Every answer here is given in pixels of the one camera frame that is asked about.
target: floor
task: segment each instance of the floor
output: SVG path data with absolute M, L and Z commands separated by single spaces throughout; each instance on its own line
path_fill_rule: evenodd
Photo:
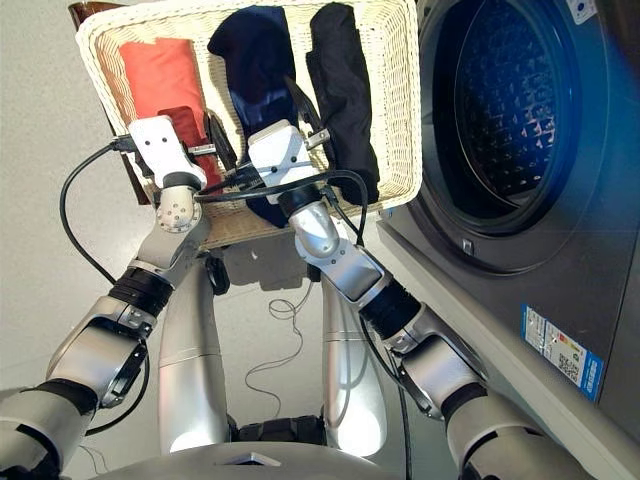
M 64 178 L 111 137 L 77 52 L 68 3 L 7 1 L 1 7 L 0 389 L 41 382 L 57 345 L 109 287 L 73 250 L 58 219 Z M 80 241 L 118 275 L 149 231 L 153 212 L 136 204 L 120 159 L 111 154 L 78 179 L 69 197 L 69 217 Z M 402 265 L 380 244 L 375 220 L 373 215 L 367 229 L 368 247 L 410 283 Z M 246 388 L 245 372 L 296 347 L 291 325 L 267 313 L 270 300 L 296 302 L 307 287 L 305 267 L 291 241 L 286 236 L 266 239 L 225 253 L 233 286 L 216 299 L 215 309 L 230 413 L 241 424 L 269 418 L 275 408 L 271 398 Z M 305 339 L 300 356 L 255 377 L 258 385 L 280 395 L 282 416 L 319 412 L 321 315 L 316 286 L 300 313 Z M 159 334 L 152 336 L 153 360 L 159 341 Z M 83 442 L 101 451 L 110 469 L 159 453 L 155 368 L 151 378 L 145 399 L 126 422 Z M 389 447 L 374 460 L 401 473 L 397 395 L 391 386 L 385 390 L 390 392 L 390 412 L 396 412 L 389 417 L 397 422 L 390 428 Z M 95 424 L 118 414 L 101 412 Z M 442 425 L 420 417 L 413 406 L 411 421 L 416 476 L 455 478 Z M 100 460 L 98 471 L 104 471 Z M 76 479 L 95 475 L 89 454 L 77 451 L 65 474 Z

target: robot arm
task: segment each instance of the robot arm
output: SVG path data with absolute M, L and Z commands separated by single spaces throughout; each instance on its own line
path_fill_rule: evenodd
M 313 169 L 304 162 L 288 161 L 290 152 L 274 155 L 272 140 L 277 136 L 291 136 L 285 142 L 289 146 L 300 143 L 300 134 L 291 128 L 281 125 L 249 139 L 252 161 L 267 186 L 316 173 L 308 172 Z M 306 158 L 302 150 L 296 155 Z M 363 326 L 370 325 L 400 360 L 399 381 L 418 407 L 444 419 L 460 478 L 591 478 L 535 422 L 488 389 L 482 362 L 473 350 L 371 254 L 354 246 L 314 187 L 305 188 L 275 199 L 295 230 L 298 253 L 322 271 L 359 312 Z
M 47 381 L 0 405 L 0 475 L 56 476 L 96 410 L 121 403 L 147 355 L 144 340 L 209 231 L 194 201 L 204 174 L 188 161 L 169 119 L 139 120 L 130 131 L 162 189 L 154 228 L 125 274 L 55 353 Z M 326 140 L 327 133 L 322 134 Z M 316 173 L 306 152 L 311 139 L 305 141 L 286 121 L 248 143 L 267 186 Z M 460 478 L 591 478 L 532 420 L 487 388 L 473 350 L 380 262 L 349 241 L 314 186 L 269 201 L 288 217 L 300 256 L 322 271 L 363 325 L 370 325 L 399 359 L 398 381 L 421 410 L 444 418 Z
M 145 339 L 186 275 L 209 223 L 193 196 L 202 170 L 186 157 L 168 117 L 138 120 L 131 136 L 162 189 L 156 221 L 108 295 L 53 355 L 46 381 L 0 406 L 0 476 L 57 476 L 99 408 L 119 405 L 147 355 Z

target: white sticker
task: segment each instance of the white sticker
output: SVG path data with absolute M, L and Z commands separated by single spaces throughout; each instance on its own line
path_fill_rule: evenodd
M 582 384 L 586 350 L 547 322 L 543 354 L 578 387 Z
M 604 364 L 528 305 L 522 305 L 522 338 L 595 401 Z
M 525 311 L 525 329 L 524 339 L 529 345 L 543 353 L 544 349 L 544 334 L 547 320 L 538 315 L 533 308 L 527 308 Z
M 567 0 L 567 6 L 576 25 L 583 24 L 598 13 L 595 0 Z

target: white wicker basket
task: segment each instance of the white wicker basket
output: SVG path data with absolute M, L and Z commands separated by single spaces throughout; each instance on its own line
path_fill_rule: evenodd
M 155 38 L 193 41 L 206 107 L 221 119 L 231 144 L 241 153 L 242 129 L 227 88 L 224 61 L 207 51 L 218 25 L 237 9 L 250 5 L 282 6 L 293 48 L 296 81 L 314 101 L 305 54 L 311 50 L 311 17 L 326 3 L 321 0 L 169 0 L 122 7 L 87 19 L 77 42 L 89 76 L 117 134 L 127 133 L 136 119 L 133 99 L 118 48 L 126 42 L 152 42 Z M 420 146 L 420 92 L 417 22 L 414 0 L 363 0 L 353 6 L 371 83 L 373 122 L 371 143 L 380 169 L 380 210 L 411 200 L 422 179 Z M 312 157 L 327 166 L 322 149 Z M 153 188 L 134 166 L 147 193 Z M 359 207 L 343 202 L 348 214 Z M 205 247 L 273 235 L 280 230 L 254 215 L 244 202 L 207 205 L 212 231 Z

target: blue label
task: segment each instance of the blue label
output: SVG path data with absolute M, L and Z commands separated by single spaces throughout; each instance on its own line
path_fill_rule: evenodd
M 602 360 L 529 305 L 522 305 L 520 327 L 522 338 L 595 402 L 602 378 Z
M 582 372 L 580 390 L 592 402 L 596 401 L 598 385 L 600 385 L 600 377 L 602 376 L 602 367 L 602 360 L 587 350 L 587 360 Z

